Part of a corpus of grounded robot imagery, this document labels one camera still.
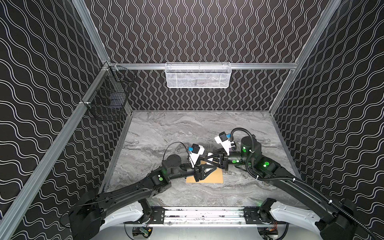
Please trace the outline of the brown paper envelope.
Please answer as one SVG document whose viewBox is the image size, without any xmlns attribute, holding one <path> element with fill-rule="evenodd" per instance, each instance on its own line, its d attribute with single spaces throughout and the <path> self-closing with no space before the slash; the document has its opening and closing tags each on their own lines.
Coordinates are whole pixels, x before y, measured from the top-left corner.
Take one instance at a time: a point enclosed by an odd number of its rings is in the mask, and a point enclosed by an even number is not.
<svg viewBox="0 0 384 240">
<path fill-rule="evenodd" d="M 204 180 L 200 180 L 199 182 L 196 182 L 193 176 L 186 178 L 186 183 L 222 184 L 223 182 L 224 182 L 224 180 L 223 180 L 223 170 L 222 169 L 216 169 L 214 172 L 209 174 Z"/>
</svg>

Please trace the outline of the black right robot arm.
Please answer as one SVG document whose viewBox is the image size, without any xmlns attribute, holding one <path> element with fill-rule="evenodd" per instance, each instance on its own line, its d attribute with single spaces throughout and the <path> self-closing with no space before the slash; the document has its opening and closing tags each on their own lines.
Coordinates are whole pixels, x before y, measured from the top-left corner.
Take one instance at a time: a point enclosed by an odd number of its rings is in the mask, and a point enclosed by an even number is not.
<svg viewBox="0 0 384 240">
<path fill-rule="evenodd" d="M 197 163 L 204 161 L 223 170 L 227 170 L 230 164 L 244 167 L 252 178 L 283 190 L 306 206 L 301 209 L 267 198 L 256 213 L 261 222 L 296 225 L 318 234 L 323 240 L 353 239 L 358 227 L 353 202 L 337 201 L 297 179 L 281 164 L 264 156 L 262 146 L 254 136 L 243 137 L 239 149 L 230 134 L 223 133 L 215 140 L 222 147 L 205 157 L 202 156 L 202 147 L 189 149 L 191 154 L 198 155 Z"/>
</svg>

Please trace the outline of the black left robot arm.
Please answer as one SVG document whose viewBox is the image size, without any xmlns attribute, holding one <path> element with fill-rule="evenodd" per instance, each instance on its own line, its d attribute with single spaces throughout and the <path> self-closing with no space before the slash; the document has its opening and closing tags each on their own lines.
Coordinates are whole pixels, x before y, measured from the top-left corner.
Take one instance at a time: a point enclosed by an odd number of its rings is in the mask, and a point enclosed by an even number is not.
<svg viewBox="0 0 384 240">
<path fill-rule="evenodd" d="M 178 155 L 170 155 L 157 169 L 142 180 L 127 187 L 99 194 L 88 191 L 69 210 L 69 223 L 74 240 L 90 240 L 107 225 L 106 218 L 123 207 L 139 202 L 144 204 L 141 221 L 149 218 L 151 210 L 146 199 L 163 193 L 171 187 L 171 180 L 193 176 L 195 181 L 204 180 L 217 169 L 213 162 L 191 167 L 183 164 Z"/>
</svg>

